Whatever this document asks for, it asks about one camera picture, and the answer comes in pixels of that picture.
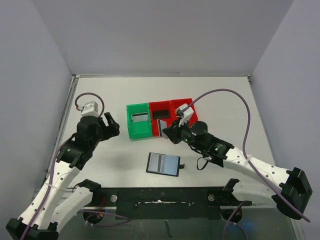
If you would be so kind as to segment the black VIP credit card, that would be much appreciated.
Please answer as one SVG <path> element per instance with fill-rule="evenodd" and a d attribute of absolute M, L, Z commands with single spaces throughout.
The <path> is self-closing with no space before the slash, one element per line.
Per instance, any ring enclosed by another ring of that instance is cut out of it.
<path fill-rule="evenodd" d="M 170 111 L 168 109 L 155 110 L 152 112 L 153 119 L 168 119 L 170 118 Z"/>

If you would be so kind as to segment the silver VIP credit card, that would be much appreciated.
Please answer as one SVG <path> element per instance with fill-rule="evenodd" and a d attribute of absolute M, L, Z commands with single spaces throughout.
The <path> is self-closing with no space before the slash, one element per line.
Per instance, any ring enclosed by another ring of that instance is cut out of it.
<path fill-rule="evenodd" d="M 168 139 L 168 136 L 163 132 L 163 130 L 167 128 L 167 123 L 162 119 L 158 119 L 157 124 L 158 124 L 159 136 L 161 138 Z"/>

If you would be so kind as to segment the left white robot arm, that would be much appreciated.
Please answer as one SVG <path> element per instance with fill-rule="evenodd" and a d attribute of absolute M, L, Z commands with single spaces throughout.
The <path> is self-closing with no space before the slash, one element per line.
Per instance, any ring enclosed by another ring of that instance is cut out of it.
<path fill-rule="evenodd" d="M 120 126 L 109 112 L 83 116 L 71 135 L 57 150 L 50 174 L 28 208 L 11 218 L 6 230 L 14 240 L 56 240 L 64 225 L 81 208 L 102 196 L 101 185 L 85 179 L 61 202 L 73 179 L 92 158 L 100 142 L 120 134 Z"/>

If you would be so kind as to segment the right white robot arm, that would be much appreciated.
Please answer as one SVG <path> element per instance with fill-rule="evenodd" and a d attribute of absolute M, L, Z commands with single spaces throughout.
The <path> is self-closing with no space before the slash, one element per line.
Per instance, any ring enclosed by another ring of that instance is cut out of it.
<path fill-rule="evenodd" d="M 306 173 L 295 167 L 292 170 L 277 167 L 246 155 L 231 143 L 208 133 L 208 126 L 197 121 L 192 126 L 180 125 L 175 120 L 161 133 L 173 143 L 186 143 L 189 148 L 208 159 L 212 164 L 239 172 L 264 185 L 255 195 L 274 205 L 285 216 L 295 220 L 310 219 L 304 214 L 313 190 Z"/>

